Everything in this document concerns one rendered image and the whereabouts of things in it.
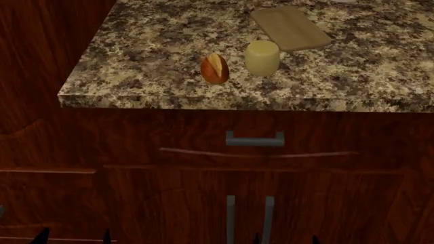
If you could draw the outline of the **brown crusty bread roll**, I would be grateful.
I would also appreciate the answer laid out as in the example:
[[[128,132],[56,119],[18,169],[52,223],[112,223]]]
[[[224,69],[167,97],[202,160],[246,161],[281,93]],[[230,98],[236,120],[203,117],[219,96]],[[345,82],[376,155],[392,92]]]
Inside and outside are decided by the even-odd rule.
[[[229,67],[220,54],[210,54],[201,62],[201,76],[208,83],[218,85],[229,79]]]

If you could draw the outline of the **light wooden cutting board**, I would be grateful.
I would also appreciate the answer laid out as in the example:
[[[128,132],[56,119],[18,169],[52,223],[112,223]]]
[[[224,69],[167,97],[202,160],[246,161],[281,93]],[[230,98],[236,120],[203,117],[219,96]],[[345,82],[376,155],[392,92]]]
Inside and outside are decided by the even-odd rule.
[[[255,9],[250,16],[282,52],[322,48],[332,42],[301,11],[289,5]]]

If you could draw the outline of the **dark wood base cabinet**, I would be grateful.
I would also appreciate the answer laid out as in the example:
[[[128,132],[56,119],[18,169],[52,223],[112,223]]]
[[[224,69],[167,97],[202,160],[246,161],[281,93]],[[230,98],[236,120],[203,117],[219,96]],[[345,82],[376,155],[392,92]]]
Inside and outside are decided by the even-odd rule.
[[[284,147],[227,146],[285,136]],[[434,114],[62,109],[0,135],[0,242],[434,244]]]

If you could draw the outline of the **pale yellow cylinder cup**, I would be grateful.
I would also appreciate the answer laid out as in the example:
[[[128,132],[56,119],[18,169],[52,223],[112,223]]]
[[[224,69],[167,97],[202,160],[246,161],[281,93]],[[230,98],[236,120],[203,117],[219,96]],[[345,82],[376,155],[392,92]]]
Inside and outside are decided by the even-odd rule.
[[[274,42],[253,41],[245,50],[244,60],[247,70],[252,75],[270,77],[279,68],[280,50]]]

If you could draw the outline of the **dark wood tall cabinet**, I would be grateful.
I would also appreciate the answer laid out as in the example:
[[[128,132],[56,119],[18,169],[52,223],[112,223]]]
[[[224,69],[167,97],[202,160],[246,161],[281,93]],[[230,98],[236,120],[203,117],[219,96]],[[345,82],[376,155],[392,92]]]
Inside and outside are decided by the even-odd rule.
[[[116,0],[0,0],[0,135],[52,114]]]

